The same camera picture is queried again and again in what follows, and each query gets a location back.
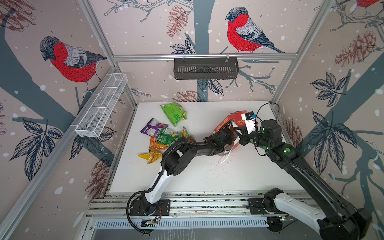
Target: black basket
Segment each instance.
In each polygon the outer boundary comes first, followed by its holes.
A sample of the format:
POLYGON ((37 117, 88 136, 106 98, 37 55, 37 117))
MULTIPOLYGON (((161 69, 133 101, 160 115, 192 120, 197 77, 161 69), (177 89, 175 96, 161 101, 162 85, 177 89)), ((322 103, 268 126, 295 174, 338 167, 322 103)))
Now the black basket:
POLYGON ((239 73, 237 58, 175 58, 175 79, 235 79, 239 73))

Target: purple snack bag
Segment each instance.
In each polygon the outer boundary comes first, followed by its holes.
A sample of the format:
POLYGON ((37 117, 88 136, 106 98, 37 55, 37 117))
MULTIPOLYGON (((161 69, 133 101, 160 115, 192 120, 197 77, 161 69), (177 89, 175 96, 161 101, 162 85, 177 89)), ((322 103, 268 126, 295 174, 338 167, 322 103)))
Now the purple snack bag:
POLYGON ((140 132, 149 136, 157 136, 160 130, 167 126, 168 124, 160 123, 152 118, 140 132))

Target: robotic arm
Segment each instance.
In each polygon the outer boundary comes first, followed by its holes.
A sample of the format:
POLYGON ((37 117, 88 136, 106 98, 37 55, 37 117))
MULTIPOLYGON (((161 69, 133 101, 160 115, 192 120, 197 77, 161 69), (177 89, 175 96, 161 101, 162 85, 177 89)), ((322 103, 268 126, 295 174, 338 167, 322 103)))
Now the robotic arm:
MULTIPOLYGON (((154 212, 162 192, 174 176, 180 174, 195 156, 213 156, 223 152, 226 144, 233 143, 235 133, 241 145, 251 143, 255 148, 265 149, 271 161, 295 178, 321 208, 312 208, 275 188, 264 195, 265 210, 282 211, 292 215, 317 231, 324 240, 355 240, 364 237, 372 220, 367 210, 356 209, 330 188, 292 145, 282 141, 281 126, 275 120, 262 121, 258 131, 253 112, 245 113, 243 118, 246 127, 233 127, 229 121, 217 133, 205 138, 205 142, 190 142, 181 137, 163 153, 159 175, 151 187, 131 196, 127 211, 133 196, 141 194, 137 201, 143 213, 149 215, 154 212)), ((137 230, 143 234, 148 233, 139 228, 137 230)))

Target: bird head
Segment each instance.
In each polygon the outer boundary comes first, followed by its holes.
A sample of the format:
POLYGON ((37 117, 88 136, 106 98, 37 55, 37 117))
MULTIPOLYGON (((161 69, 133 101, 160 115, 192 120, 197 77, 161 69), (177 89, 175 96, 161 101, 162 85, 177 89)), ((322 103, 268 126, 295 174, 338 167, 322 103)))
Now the bird head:
POLYGON ((53 48, 59 42, 60 41, 54 36, 48 36, 42 40, 42 42, 40 43, 40 51, 41 51, 41 55, 44 58, 44 61, 48 59, 50 59, 51 61, 56 60, 55 52, 53 48))
POLYGON ((243 14, 248 15, 248 11, 245 7, 235 7, 229 11, 225 19, 233 23, 238 16, 243 14))

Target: white tabletop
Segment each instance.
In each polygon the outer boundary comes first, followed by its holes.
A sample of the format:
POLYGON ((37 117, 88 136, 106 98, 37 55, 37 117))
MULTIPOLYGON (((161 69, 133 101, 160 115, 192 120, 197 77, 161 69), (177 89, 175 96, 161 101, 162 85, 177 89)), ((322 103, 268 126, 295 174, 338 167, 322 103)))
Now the white tabletop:
MULTIPOLYGON (((179 122, 177 127, 170 123, 160 107, 167 103, 139 103, 109 192, 133 193, 145 190, 157 177, 160 159, 147 165, 145 159, 138 157, 140 153, 148 153, 150 136, 142 134, 140 130, 151 118, 169 124, 168 128, 174 132, 182 131, 185 126, 196 141, 203 141, 230 113, 240 110, 256 113, 264 103, 266 101, 180 103, 187 112, 187 120, 179 122)), ((260 110, 259 117, 263 120, 274 119, 269 105, 260 110)), ((282 190, 303 189, 267 156, 259 156, 252 144, 235 148, 224 163, 218 163, 220 158, 193 158, 187 168, 169 183, 165 192, 229 193, 269 190, 274 187, 282 190)))

